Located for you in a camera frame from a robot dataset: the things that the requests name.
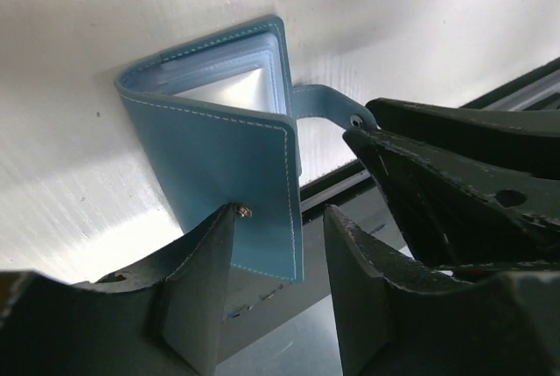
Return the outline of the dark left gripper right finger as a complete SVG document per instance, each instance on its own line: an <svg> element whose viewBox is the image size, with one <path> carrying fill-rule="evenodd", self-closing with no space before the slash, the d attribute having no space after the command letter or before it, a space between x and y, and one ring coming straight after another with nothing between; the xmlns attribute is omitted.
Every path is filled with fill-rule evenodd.
<svg viewBox="0 0 560 376"><path fill-rule="evenodd" d="M559 275L471 283L426 268L324 214L325 254L346 375L556 375Z"/></svg>

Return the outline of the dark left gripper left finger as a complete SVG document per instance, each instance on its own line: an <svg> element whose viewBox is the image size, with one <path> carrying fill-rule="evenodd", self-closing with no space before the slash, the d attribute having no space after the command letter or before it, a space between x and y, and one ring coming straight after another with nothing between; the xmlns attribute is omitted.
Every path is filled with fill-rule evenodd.
<svg viewBox="0 0 560 376"><path fill-rule="evenodd" d="M98 282L2 273L2 374L213 374L234 232L224 205Z"/></svg>

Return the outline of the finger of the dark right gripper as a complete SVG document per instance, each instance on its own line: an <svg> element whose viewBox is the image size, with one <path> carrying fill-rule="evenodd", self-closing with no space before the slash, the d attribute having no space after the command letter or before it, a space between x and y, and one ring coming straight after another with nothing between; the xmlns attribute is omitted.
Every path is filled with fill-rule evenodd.
<svg viewBox="0 0 560 376"><path fill-rule="evenodd" d="M559 178L559 112L493 111L378 98L382 130L536 178Z"/></svg>
<svg viewBox="0 0 560 376"><path fill-rule="evenodd" d="M559 183L379 129L343 138L414 258L466 278L559 269Z"/></svg>

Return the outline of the blue leather card holder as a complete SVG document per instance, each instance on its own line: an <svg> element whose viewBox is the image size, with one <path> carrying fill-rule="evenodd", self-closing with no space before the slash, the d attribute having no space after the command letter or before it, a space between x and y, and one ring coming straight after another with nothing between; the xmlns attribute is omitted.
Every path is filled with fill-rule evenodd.
<svg viewBox="0 0 560 376"><path fill-rule="evenodd" d="M298 120L375 125L360 103L291 79L284 22L267 16L143 59L115 79L184 232L234 204L234 267L304 278Z"/></svg>

